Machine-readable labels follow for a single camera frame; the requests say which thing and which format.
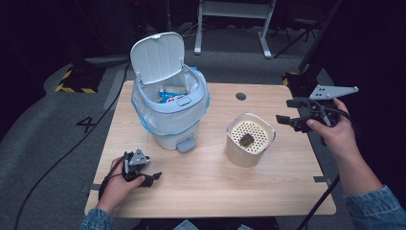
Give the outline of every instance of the beige perforated basket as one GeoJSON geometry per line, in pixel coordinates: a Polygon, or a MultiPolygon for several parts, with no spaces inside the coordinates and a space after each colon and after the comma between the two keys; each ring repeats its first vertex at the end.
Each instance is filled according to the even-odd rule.
{"type": "Polygon", "coordinates": [[[242,113],[227,127],[226,154],[228,159],[240,167],[258,164],[262,154],[271,146],[276,136],[275,129],[252,113],[242,113]],[[241,139],[249,137],[249,145],[241,139]]]}

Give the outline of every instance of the person's left hand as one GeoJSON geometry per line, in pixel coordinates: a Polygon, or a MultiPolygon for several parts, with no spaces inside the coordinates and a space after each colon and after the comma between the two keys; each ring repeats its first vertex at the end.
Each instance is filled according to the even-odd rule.
{"type": "MultiPolygon", "coordinates": [[[[120,158],[115,159],[111,168],[116,164],[120,158]]],[[[143,175],[139,176],[133,181],[126,182],[122,175],[124,161],[120,162],[116,170],[112,173],[112,176],[108,180],[108,184],[104,189],[104,193],[99,200],[97,209],[101,209],[108,213],[110,216],[113,214],[114,209],[129,195],[129,193],[138,188],[146,179],[143,175]]]]}

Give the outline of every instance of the human hand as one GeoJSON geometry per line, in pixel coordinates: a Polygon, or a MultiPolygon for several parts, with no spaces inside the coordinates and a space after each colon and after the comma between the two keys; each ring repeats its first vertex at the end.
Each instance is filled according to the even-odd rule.
{"type": "MultiPolygon", "coordinates": [[[[334,99],[334,103],[338,109],[349,113],[343,102],[334,99]]],[[[355,151],[359,152],[354,130],[346,117],[340,115],[339,122],[334,127],[325,126],[312,119],[307,120],[306,124],[324,138],[326,145],[336,158],[347,157],[355,151]]]]}
{"type": "MultiPolygon", "coordinates": [[[[111,163],[111,168],[113,168],[119,159],[120,158],[117,158],[111,163]]],[[[96,206],[96,208],[105,211],[109,215],[112,215],[114,209],[129,195],[129,193],[138,188],[146,179],[141,175],[133,181],[126,182],[121,175],[123,165],[124,161],[120,162],[116,170],[112,173],[112,177],[108,180],[107,186],[96,206]]]]}

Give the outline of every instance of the black pants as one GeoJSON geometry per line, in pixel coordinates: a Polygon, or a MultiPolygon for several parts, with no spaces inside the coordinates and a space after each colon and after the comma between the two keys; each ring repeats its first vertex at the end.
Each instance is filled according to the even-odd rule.
{"type": "MultiPolygon", "coordinates": [[[[144,218],[132,230],[172,230],[183,218],[144,218]]],[[[241,224],[255,230],[279,230],[275,218],[188,218],[199,230],[237,230],[241,224]]]]}

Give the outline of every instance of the person's right hand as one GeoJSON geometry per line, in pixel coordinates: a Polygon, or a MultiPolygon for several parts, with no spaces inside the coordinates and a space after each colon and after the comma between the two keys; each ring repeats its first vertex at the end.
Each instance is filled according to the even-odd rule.
{"type": "MultiPolygon", "coordinates": [[[[338,109],[349,113],[343,102],[334,99],[334,103],[338,109]]],[[[358,152],[354,130],[346,117],[340,115],[339,122],[334,127],[325,126],[312,119],[308,120],[306,124],[325,139],[326,145],[336,158],[358,152]]]]}

